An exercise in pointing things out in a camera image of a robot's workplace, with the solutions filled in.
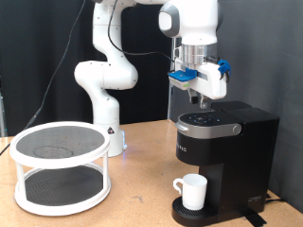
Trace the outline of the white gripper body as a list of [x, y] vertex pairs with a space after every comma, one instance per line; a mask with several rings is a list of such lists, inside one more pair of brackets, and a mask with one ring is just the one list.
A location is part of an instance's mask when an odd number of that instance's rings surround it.
[[192, 89], [198, 96], [221, 99], [227, 90], [227, 61], [207, 57], [202, 64], [176, 62], [172, 85], [180, 90]]

